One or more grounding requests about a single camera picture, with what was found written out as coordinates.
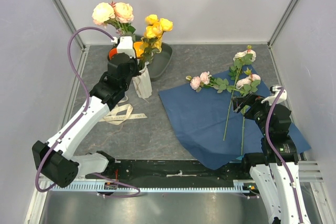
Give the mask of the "pale pink flower stem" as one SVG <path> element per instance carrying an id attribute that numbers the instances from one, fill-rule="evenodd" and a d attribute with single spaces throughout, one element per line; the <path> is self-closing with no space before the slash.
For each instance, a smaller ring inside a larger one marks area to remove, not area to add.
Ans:
<path id="1" fill-rule="evenodd" d="M 244 74 L 247 77 L 237 81 L 236 89 L 240 92 L 240 94 L 245 97 L 252 92 L 256 92 L 258 90 L 258 85 L 261 83 L 261 77 L 257 74 L 253 74 L 251 69 L 247 68 L 244 71 Z M 241 156 L 243 156 L 244 150 L 244 140 L 245 140 L 245 118 L 243 117 L 242 122 L 242 132 L 241 132 Z"/>

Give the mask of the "right aluminium frame post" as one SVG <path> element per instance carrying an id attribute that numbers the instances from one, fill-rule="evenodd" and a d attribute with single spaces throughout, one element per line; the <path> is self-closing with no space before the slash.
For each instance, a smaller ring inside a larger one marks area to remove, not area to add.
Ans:
<path id="1" fill-rule="evenodd" d="M 289 4 L 287 5 L 280 21 L 278 22 L 274 32 L 272 33 L 270 39 L 267 42 L 268 48 L 271 48 L 276 39 L 278 38 L 278 36 L 280 35 L 281 31 L 283 30 L 283 28 L 285 27 L 288 19 L 290 18 L 291 14 L 293 13 L 293 11 L 295 10 L 297 4 L 299 3 L 300 0 L 290 0 Z"/>

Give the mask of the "pink flower stem one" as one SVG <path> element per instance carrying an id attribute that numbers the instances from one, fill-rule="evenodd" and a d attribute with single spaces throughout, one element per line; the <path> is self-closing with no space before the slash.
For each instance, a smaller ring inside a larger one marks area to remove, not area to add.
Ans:
<path id="1" fill-rule="evenodd" d="M 132 26 L 134 20 L 133 7 L 124 2 L 99 3 L 92 13 L 93 22 L 98 26 L 113 26 L 119 35 L 132 36 L 136 29 Z"/>

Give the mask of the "aluminium frame post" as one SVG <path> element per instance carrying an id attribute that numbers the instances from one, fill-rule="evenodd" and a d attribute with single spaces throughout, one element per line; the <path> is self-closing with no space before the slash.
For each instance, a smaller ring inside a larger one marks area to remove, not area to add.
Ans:
<path id="1" fill-rule="evenodd" d="M 65 25 L 67 26 L 68 30 L 73 34 L 77 29 L 68 14 L 62 0 L 52 0 L 53 4 L 55 5 L 58 13 L 60 14 L 61 18 L 63 19 Z"/>
<path id="2" fill-rule="evenodd" d="M 290 0 L 289 4 L 287 5 L 280 21 L 278 22 L 274 32 L 272 33 L 270 39 L 267 42 L 268 48 L 271 48 L 276 39 L 278 38 L 278 36 L 280 35 L 281 31 L 283 30 L 283 28 L 285 27 L 288 19 L 290 18 L 291 14 L 293 13 L 293 11 L 295 10 L 297 4 L 299 3 L 300 0 Z"/>

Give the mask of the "white pink flower stem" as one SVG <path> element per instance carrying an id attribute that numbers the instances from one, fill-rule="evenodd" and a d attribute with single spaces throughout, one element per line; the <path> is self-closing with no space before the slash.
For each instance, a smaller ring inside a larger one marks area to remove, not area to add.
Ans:
<path id="1" fill-rule="evenodd" d="M 243 66 L 250 65 L 256 60 L 256 53 L 252 50 L 252 45 L 248 45 L 247 49 L 242 52 L 235 54 L 233 58 L 233 65 L 229 68 L 229 76 L 234 84 L 232 87 L 228 87 L 227 91 L 231 94 L 231 98 L 234 92 L 238 90 L 236 84 L 238 82 L 239 76 L 243 73 Z"/>

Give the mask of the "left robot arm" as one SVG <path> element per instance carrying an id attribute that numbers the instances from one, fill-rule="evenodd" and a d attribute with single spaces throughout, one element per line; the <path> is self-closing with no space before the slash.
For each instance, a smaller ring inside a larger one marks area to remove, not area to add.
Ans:
<path id="1" fill-rule="evenodd" d="M 37 141 L 32 146 L 37 173 L 61 188 L 88 174 L 111 178 L 115 173 L 113 157 L 103 151 L 82 156 L 74 153 L 92 128 L 124 98 L 132 78 L 138 73 L 135 54 L 115 54 L 83 107 L 59 133 L 45 143 Z"/>

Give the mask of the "yellow flower bunch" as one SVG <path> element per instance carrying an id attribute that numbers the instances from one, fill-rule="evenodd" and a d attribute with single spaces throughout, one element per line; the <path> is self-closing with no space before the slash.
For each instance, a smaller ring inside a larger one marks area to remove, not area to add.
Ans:
<path id="1" fill-rule="evenodd" d="M 151 14 L 145 18 L 147 24 L 143 37 L 141 38 L 142 50 L 138 63 L 138 69 L 142 70 L 146 65 L 151 64 L 154 55 L 162 51 L 162 39 L 164 33 L 173 30 L 173 22 L 166 18 L 158 18 L 156 14 Z"/>

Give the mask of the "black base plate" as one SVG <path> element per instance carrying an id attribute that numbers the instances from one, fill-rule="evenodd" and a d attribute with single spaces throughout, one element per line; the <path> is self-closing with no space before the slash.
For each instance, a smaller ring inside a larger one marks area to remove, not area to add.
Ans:
<path id="1" fill-rule="evenodd" d="M 212 170 L 195 160 L 122 159 L 101 175 L 138 188 L 233 187 L 234 180 L 251 179 L 240 162 Z"/>

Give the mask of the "orange bowl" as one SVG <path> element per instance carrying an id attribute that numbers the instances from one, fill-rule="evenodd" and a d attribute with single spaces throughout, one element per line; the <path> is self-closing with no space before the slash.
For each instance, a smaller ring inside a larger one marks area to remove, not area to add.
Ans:
<path id="1" fill-rule="evenodd" d="M 138 59 L 141 59 L 144 53 L 144 48 L 143 48 L 143 42 L 142 41 L 136 41 L 133 43 L 133 48 L 135 50 L 136 57 Z"/>

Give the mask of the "blue wrapping paper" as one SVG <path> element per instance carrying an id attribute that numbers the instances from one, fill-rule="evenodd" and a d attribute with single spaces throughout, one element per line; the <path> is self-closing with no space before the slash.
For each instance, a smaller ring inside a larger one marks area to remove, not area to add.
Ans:
<path id="1" fill-rule="evenodd" d="M 163 90 L 160 99 L 180 144 L 205 167 L 215 170 L 246 153 L 260 153 L 263 134 L 229 106 L 231 94 L 190 85 Z"/>

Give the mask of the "white ribbed vase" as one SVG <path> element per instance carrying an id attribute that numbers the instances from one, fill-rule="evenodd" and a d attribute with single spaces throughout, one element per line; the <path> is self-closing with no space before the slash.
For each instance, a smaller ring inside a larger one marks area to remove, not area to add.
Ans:
<path id="1" fill-rule="evenodd" d="M 152 85 L 147 65 L 139 73 L 140 75 L 132 78 L 135 91 L 139 98 L 147 99 L 152 95 Z"/>

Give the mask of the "orange cup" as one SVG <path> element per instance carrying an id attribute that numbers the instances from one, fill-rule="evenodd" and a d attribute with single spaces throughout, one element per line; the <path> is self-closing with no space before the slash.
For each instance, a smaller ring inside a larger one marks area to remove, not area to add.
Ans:
<path id="1" fill-rule="evenodd" d="M 113 58 L 113 56 L 114 56 L 115 54 L 117 54 L 117 53 L 118 53 L 117 49 L 116 49 L 116 48 L 112 48 L 112 49 L 109 51 L 109 53 L 108 53 L 108 60 L 110 61 L 110 60 Z"/>

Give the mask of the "pink flower stem two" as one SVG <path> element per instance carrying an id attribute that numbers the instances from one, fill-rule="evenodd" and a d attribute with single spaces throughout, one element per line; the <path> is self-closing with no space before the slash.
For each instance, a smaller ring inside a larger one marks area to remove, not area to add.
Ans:
<path id="1" fill-rule="evenodd" d="M 200 92 L 203 88 L 213 88 L 217 91 L 217 93 L 222 93 L 227 91 L 228 87 L 232 87 L 232 85 L 228 83 L 227 79 L 214 78 L 209 71 L 202 72 L 200 76 L 186 76 L 185 79 L 189 82 L 191 88 L 196 92 Z"/>

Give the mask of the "left aluminium frame post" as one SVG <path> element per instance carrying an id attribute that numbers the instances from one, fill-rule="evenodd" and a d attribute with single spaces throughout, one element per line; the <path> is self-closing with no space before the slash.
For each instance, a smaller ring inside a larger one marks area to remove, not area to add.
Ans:
<path id="1" fill-rule="evenodd" d="M 62 0 L 52 0 L 53 4 L 55 5 L 58 13 L 60 14 L 61 18 L 63 19 L 65 25 L 67 26 L 68 30 L 73 34 L 77 29 L 68 14 Z"/>

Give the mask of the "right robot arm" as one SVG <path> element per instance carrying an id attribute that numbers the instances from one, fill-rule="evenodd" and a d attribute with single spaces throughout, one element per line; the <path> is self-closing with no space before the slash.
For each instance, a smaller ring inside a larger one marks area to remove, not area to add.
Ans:
<path id="1" fill-rule="evenodd" d="M 232 98 L 234 112 L 249 107 L 244 118 L 254 121 L 262 133 L 262 151 L 246 153 L 240 172 L 254 180 L 269 223 L 310 223 L 300 187 L 297 148 L 289 135 L 291 111 L 280 103 L 280 96 Z"/>

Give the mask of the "dark grey tray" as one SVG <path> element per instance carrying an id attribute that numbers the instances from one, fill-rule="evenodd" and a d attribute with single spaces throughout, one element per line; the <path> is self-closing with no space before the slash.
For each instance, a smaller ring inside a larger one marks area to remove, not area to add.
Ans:
<path id="1" fill-rule="evenodd" d="M 135 39 L 136 41 L 140 41 L 139 36 L 135 36 Z M 162 51 L 158 54 L 155 54 L 152 63 L 147 65 L 151 81 L 156 81 L 162 76 L 162 74 L 165 72 L 170 63 L 171 58 L 172 58 L 171 46 L 166 43 L 163 43 Z M 107 71 L 104 73 L 104 77 L 107 78 Z"/>

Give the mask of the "cream printed ribbon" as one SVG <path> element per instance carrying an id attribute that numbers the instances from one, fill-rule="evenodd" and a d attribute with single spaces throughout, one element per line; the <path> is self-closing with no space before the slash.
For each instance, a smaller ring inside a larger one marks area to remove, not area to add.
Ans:
<path id="1" fill-rule="evenodd" d="M 128 97 L 125 96 L 106 116 L 99 122 L 107 122 L 112 125 L 120 125 L 127 120 L 146 119 L 144 113 L 133 113 L 133 106 L 128 103 Z"/>

